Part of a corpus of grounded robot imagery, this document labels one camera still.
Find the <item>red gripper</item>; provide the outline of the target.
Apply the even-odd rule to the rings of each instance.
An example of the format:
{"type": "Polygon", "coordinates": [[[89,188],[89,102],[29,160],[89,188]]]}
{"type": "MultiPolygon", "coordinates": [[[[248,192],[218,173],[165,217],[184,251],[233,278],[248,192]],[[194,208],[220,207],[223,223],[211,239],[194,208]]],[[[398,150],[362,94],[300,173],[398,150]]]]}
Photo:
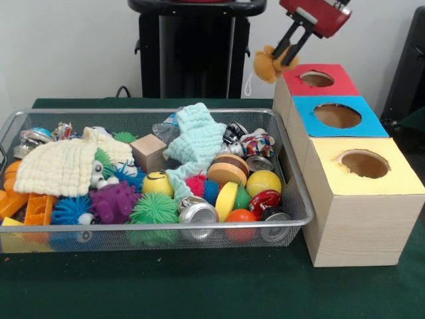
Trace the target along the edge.
{"type": "Polygon", "coordinates": [[[285,66],[292,63],[312,33],[320,39],[332,37],[351,16],[351,10],[347,7],[349,1],[281,0],[279,4],[294,22],[274,49],[274,60],[290,46],[290,39],[298,27],[306,28],[298,42],[288,49],[284,57],[285,66]]]}

